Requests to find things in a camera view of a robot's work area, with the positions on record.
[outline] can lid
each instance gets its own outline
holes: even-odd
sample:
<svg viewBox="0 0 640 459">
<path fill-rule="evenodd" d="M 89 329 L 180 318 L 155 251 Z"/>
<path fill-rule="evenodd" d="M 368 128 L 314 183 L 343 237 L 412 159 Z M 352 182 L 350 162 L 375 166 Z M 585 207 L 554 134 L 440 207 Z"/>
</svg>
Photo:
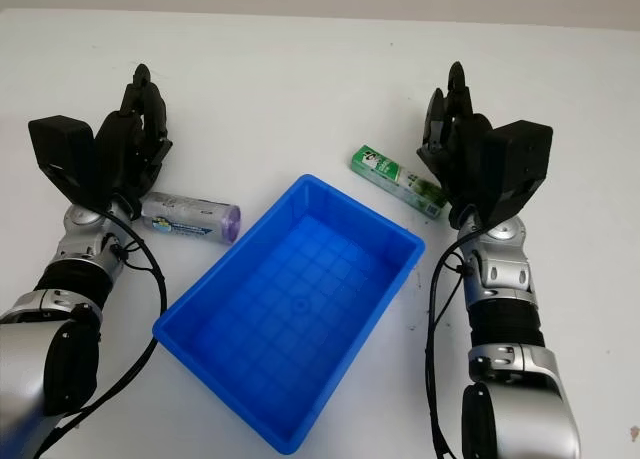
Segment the can lid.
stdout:
<svg viewBox="0 0 640 459">
<path fill-rule="evenodd" d="M 234 242 L 238 237 L 240 222 L 240 208 L 238 206 L 231 206 L 224 218 L 224 227 L 222 228 L 222 236 L 229 243 Z"/>
</svg>

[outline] white table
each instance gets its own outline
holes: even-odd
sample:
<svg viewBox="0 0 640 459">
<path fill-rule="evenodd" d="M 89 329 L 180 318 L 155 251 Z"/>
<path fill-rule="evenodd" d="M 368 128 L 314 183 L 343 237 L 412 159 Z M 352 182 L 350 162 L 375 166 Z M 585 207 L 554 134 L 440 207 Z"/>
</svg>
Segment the white table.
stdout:
<svg viewBox="0 0 640 459">
<path fill-rule="evenodd" d="M 139 62 L 152 71 L 174 148 L 156 190 L 234 202 L 243 232 L 312 173 L 420 235 L 425 254 L 336 389 L 297 458 L 435 457 L 427 425 L 427 287 L 454 231 L 356 176 L 367 143 L 430 177 L 415 155 L 427 101 L 461 60 L 494 125 L 554 127 L 546 183 L 521 214 L 543 332 L 585 458 L 632 458 L 640 425 L 640 33 L 569 28 L 134 12 L 0 13 L 0 310 L 40 277 L 66 199 L 38 170 L 31 119 L 97 131 Z M 141 230 L 172 303 L 226 251 Z M 453 283 L 442 282 L 445 295 Z M 153 279 L 125 271 L 104 310 L 98 392 L 150 337 Z M 462 295 L 438 332 L 443 429 L 459 451 L 469 383 Z M 278 454 L 159 347 L 116 399 L 47 458 L 269 458 Z"/>
</svg>

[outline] silver robotic arm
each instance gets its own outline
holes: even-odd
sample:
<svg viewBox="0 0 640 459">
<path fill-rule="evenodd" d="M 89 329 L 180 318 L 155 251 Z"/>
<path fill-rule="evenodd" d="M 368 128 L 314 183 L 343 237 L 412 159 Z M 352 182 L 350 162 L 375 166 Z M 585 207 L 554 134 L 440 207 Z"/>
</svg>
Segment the silver robotic arm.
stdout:
<svg viewBox="0 0 640 459">
<path fill-rule="evenodd" d="M 110 212 L 130 223 L 117 204 Z M 124 246 L 126 234 L 78 205 L 69 207 L 64 226 L 36 290 L 0 316 L 3 459 L 33 457 L 64 414 L 95 391 L 102 307 L 122 270 L 114 246 Z M 83 294 L 66 290 L 65 282 Z"/>
<path fill-rule="evenodd" d="M 438 424 L 434 320 L 438 276 L 460 247 L 472 349 L 462 408 L 465 459 L 579 459 L 575 420 L 538 304 L 517 214 L 547 174 L 553 131 L 528 121 L 493 128 L 473 112 L 455 63 L 447 95 L 434 92 L 417 153 L 440 181 L 458 229 L 436 265 L 429 300 L 425 377 L 436 455 L 453 454 Z"/>
<path fill-rule="evenodd" d="M 160 310 L 166 309 L 160 268 L 130 227 L 172 146 L 149 69 L 138 66 L 120 110 L 107 116 L 95 139 L 86 123 L 64 116 L 31 121 L 29 132 L 40 169 L 72 205 L 65 235 L 34 290 L 0 316 L 2 459 L 38 457 L 126 387 L 151 356 L 155 339 L 116 384 L 83 407 L 96 389 L 102 309 L 126 264 L 127 237 L 151 263 Z"/>
<path fill-rule="evenodd" d="M 459 237 L 476 228 L 468 220 Z M 463 453 L 470 458 L 579 459 L 576 423 L 555 356 L 539 331 L 525 236 L 516 216 L 462 246 L 473 328 L 469 375 L 475 382 L 463 399 Z"/>
</svg>

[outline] product label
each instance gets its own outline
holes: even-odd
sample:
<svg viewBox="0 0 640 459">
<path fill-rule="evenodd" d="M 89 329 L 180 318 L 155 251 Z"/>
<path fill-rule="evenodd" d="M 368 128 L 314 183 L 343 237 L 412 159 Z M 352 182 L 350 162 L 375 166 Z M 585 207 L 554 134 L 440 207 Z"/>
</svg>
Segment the product label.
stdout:
<svg viewBox="0 0 640 459">
<path fill-rule="evenodd" d="M 154 217 L 151 220 L 151 225 L 160 232 L 173 232 L 174 234 L 182 234 L 183 236 L 206 236 L 213 231 L 213 229 L 207 229 L 206 227 L 189 226 L 188 224 L 171 222 L 164 217 Z"/>
<path fill-rule="evenodd" d="M 384 157 L 373 149 L 362 149 L 360 154 L 362 155 L 361 161 L 365 166 L 375 169 L 394 182 L 398 179 L 400 166 L 391 159 Z"/>
<path fill-rule="evenodd" d="M 442 190 L 365 145 L 353 155 L 352 169 L 407 204 L 437 217 L 446 199 Z"/>
</svg>

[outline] green package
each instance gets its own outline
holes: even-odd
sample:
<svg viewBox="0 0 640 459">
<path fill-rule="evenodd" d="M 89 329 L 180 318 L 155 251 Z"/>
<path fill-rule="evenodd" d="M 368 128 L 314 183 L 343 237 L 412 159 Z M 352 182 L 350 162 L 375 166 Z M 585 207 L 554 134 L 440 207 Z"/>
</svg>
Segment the green package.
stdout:
<svg viewBox="0 0 640 459">
<path fill-rule="evenodd" d="M 433 219 L 447 203 L 438 186 L 367 145 L 353 155 L 351 169 Z"/>
</svg>

